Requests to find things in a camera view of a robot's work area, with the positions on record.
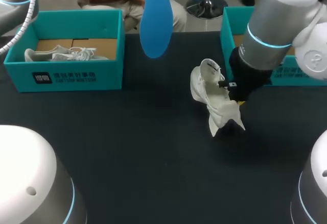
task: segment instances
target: blue led ring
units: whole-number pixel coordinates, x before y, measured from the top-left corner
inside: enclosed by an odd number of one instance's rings
[[[31,0],[24,1],[24,2],[8,2],[8,1],[0,0],[0,3],[7,4],[7,5],[13,5],[13,6],[19,6],[19,5],[27,4],[27,3],[29,3],[30,1],[31,1]]]
[[[75,203],[75,186],[74,186],[74,183],[73,183],[73,180],[71,179],[72,181],[72,186],[73,186],[73,200],[72,200],[72,204],[71,204],[71,208],[69,209],[69,212],[67,214],[67,217],[65,219],[65,221],[63,222],[63,224],[66,224],[69,217],[71,216],[71,213],[72,213],[72,210],[73,210],[73,207],[74,207],[74,203]]]
[[[292,44],[287,44],[287,45],[272,45],[272,44],[267,44],[265,42],[262,42],[261,40],[259,40],[257,37],[255,37],[253,35],[253,33],[251,33],[250,31],[250,28],[249,28],[249,24],[247,25],[247,31],[249,32],[250,36],[256,41],[258,42],[259,44],[262,44],[266,47],[269,47],[269,48],[287,48],[287,47],[290,47]]]
[[[313,224],[317,224],[317,222],[315,222],[315,220],[311,217],[311,215],[308,213],[303,201],[302,201],[302,197],[301,197],[301,192],[300,192],[300,181],[301,181],[301,177],[302,177],[302,173],[300,175],[300,179],[298,180],[298,195],[300,197],[300,201],[301,201],[301,204],[302,204],[302,207],[305,211],[305,213],[307,214],[308,218],[312,221]]]

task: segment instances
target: teal box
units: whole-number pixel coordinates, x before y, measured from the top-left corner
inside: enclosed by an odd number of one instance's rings
[[[232,79],[229,57],[235,48],[233,35],[243,35],[250,21],[254,7],[225,7],[220,33],[220,41],[224,54],[226,75]],[[327,86],[327,82],[310,78],[298,67],[295,56],[285,56],[282,64],[271,76],[273,86]]]
[[[49,39],[117,39],[116,59],[25,62],[26,49],[35,50],[39,40]],[[19,92],[121,89],[124,48],[121,10],[44,11],[9,50],[4,64]]]

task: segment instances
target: black table surface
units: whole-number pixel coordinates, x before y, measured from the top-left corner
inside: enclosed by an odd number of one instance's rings
[[[327,87],[262,88],[241,106],[246,132],[213,138],[190,95],[204,58],[223,65],[219,32],[174,34],[156,60],[127,35],[123,89],[102,92],[20,94],[1,65],[0,124],[48,140],[90,224],[291,224],[299,174],[327,129]]]

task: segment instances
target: chrome stool base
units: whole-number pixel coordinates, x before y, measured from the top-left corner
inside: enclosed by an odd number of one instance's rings
[[[225,0],[188,0],[185,8],[197,18],[215,19],[223,15],[226,6],[228,4]]]

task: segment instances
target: logo on box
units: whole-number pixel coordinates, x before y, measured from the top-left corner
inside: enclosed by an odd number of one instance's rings
[[[37,84],[52,84],[52,80],[48,72],[33,72],[32,75]]]

